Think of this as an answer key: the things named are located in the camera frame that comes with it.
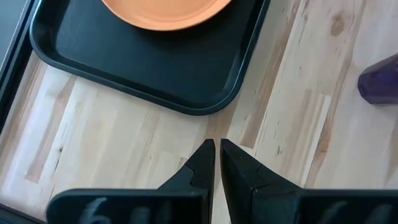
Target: light wood surface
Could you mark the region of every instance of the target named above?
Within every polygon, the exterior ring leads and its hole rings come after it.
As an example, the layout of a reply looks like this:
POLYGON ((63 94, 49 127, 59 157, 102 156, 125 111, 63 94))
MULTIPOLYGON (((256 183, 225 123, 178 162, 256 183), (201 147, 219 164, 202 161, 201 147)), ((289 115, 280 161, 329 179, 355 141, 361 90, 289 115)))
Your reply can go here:
MULTIPOLYGON (((398 52, 397 12, 396 0, 272 0, 239 95, 202 117, 33 54, 0 137, 0 201, 44 218, 66 189, 156 188, 205 138, 229 138, 302 187, 398 189, 398 106, 356 89, 398 52)), ((213 223, 227 224, 219 167, 215 183, 213 223)))

